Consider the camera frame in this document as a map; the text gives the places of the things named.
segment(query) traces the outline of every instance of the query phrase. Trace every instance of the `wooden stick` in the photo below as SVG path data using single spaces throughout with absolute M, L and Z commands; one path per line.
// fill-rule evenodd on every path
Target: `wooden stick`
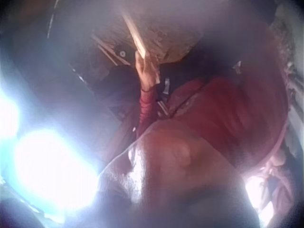
M 112 63 L 114 63 L 115 66 L 118 66 L 118 64 L 115 62 L 115 60 L 107 53 L 107 51 L 100 45 L 98 45 L 98 48 L 104 53 L 105 56 L 111 60 Z
M 145 44 L 143 43 L 143 39 L 140 36 L 137 27 L 135 26 L 135 23 L 133 22 L 133 19 L 131 18 L 129 13 L 124 9 L 121 9 L 121 13 L 122 13 L 125 23 L 127 24 L 128 29 L 131 33 L 131 36 L 134 40 L 137 50 L 139 51 L 142 58 L 144 58 L 146 55 L 146 47 L 145 47 Z
M 112 54 L 114 57 L 116 57 L 119 61 L 121 61 L 123 64 L 125 65 L 130 65 L 130 63 L 119 57 L 118 55 L 116 55 L 116 53 L 110 48 L 108 47 L 100 38 L 98 38 L 95 34 L 91 35 L 92 39 L 95 40 L 100 46 L 102 46 L 105 50 L 107 50 L 110 54 Z

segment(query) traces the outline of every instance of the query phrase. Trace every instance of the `fingers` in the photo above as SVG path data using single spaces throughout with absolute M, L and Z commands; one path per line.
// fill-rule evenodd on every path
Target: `fingers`
M 139 51 L 135 52 L 135 67 L 138 73 L 142 73 L 143 69 L 144 69 L 144 60 L 141 57 L 141 55 L 139 54 Z

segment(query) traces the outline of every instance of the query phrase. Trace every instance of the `person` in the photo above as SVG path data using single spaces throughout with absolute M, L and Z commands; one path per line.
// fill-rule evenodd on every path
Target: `person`
M 156 109 L 162 73 L 149 54 L 136 54 L 137 140 L 107 165 L 93 204 L 68 218 L 67 227 L 259 227 L 242 177 L 279 150 L 288 99 L 268 26 L 236 15 L 223 17 L 231 24 L 212 36 L 215 61 L 208 64 L 217 71 L 176 87 L 166 120 L 157 120 Z

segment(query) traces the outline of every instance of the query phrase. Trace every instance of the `red shirt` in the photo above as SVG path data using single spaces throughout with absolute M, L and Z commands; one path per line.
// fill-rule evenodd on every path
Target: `red shirt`
M 167 103 L 172 119 L 195 130 L 241 172 L 268 160 L 286 129 L 285 73 L 271 34 L 263 31 L 264 39 L 243 55 L 236 80 L 222 74 L 207 84 L 190 81 Z M 157 120 L 155 94 L 155 88 L 141 93 L 138 136 Z

